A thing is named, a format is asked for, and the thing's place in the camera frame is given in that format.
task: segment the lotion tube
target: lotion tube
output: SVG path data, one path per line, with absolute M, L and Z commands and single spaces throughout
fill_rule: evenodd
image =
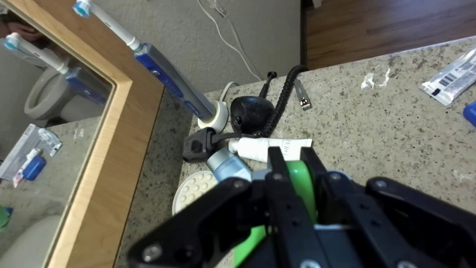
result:
M 299 160 L 301 147 L 311 147 L 312 139 L 291 140 L 291 139 L 268 139 L 268 138 L 240 138 L 231 139 L 228 149 L 243 158 L 268 161 L 268 148 L 278 146 L 285 161 Z

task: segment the mirror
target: mirror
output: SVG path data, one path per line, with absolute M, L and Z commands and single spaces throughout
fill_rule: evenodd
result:
M 0 268 L 42 267 L 113 86 L 3 6 L 0 37 Z

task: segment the black robotic claw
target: black robotic claw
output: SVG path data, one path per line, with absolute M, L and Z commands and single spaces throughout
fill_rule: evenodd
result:
M 136 243 L 130 267 L 214 267 L 260 225 L 267 236 L 240 267 L 476 267 L 475 215 L 384 177 L 364 188 L 302 148 L 316 196 L 313 225 L 280 149 L 268 155 L 265 180 L 219 183 Z

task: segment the wooden mirror frame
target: wooden mirror frame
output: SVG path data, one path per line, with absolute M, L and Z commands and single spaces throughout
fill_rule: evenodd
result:
M 47 265 L 110 268 L 164 86 L 98 18 L 78 16 L 75 0 L 2 1 L 115 86 Z

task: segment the coiled black cord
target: coiled black cord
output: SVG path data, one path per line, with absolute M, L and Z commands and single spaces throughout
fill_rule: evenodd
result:
M 288 73 L 286 77 L 286 81 L 284 82 L 283 90 L 281 91 L 281 95 L 279 96 L 278 103 L 276 103 L 276 107 L 274 112 L 266 121 L 265 126 L 261 131 L 257 133 L 259 137 L 269 138 L 271 134 L 273 134 L 274 129 L 278 125 L 281 116 L 286 109 L 286 105 L 288 104 L 289 97 L 293 90 L 294 80 L 298 77 L 298 75 L 302 72 L 307 71 L 307 67 L 304 65 L 297 65 L 294 66 Z

